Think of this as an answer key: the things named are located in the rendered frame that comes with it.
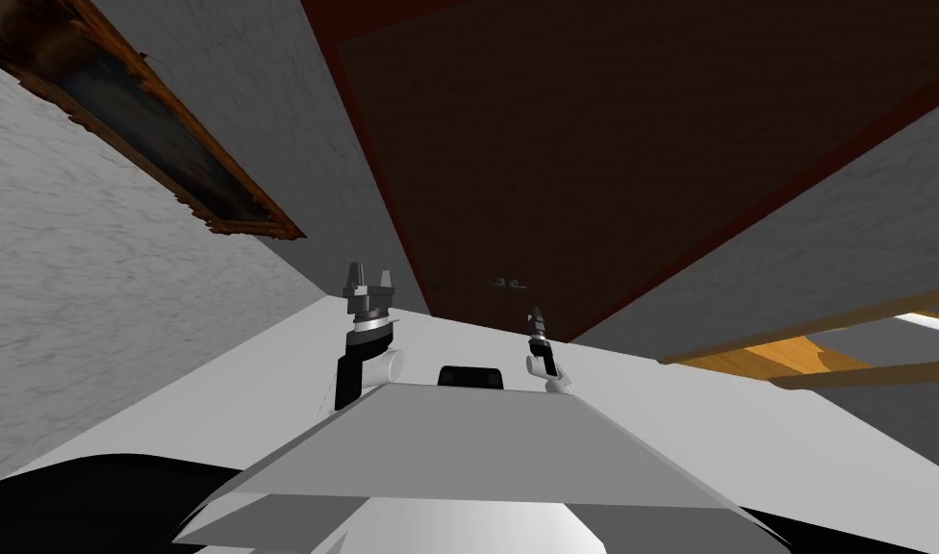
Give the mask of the dark brown door leaf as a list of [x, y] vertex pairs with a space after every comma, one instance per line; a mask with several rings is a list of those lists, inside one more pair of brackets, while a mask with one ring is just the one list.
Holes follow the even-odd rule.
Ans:
[[662, 359], [939, 290], [939, 0], [300, 3], [402, 250], [332, 294]]

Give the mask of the light wooden frame furniture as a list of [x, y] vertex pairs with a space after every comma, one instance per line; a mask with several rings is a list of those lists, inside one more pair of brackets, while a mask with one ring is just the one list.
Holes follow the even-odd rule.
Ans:
[[939, 290], [662, 358], [783, 390], [939, 383]]

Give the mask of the brown framed wall picture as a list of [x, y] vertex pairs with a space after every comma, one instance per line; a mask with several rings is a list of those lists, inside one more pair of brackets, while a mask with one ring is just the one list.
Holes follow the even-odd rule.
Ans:
[[302, 237], [92, 0], [0, 0], [0, 69], [170, 190], [212, 232]]

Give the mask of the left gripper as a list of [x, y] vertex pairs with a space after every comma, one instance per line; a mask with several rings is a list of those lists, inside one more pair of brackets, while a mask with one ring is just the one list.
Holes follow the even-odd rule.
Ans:
[[360, 262], [349, 265], [343, 298], [347, 300], [347, 312], [350, 315], [389, 310], [393, 306], [393, 280], [391, 272], [381, 272], [378, 286], [363, 286], [365, 283], [364, 266]]

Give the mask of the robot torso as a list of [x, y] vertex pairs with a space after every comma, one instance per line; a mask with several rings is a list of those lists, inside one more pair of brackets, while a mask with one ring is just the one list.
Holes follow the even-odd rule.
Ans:
[[173, 541], [310, 552], [372, 498], [561, 504], [605, 554], [790, 554], [577, 396], [385, 384], [216, 490]]

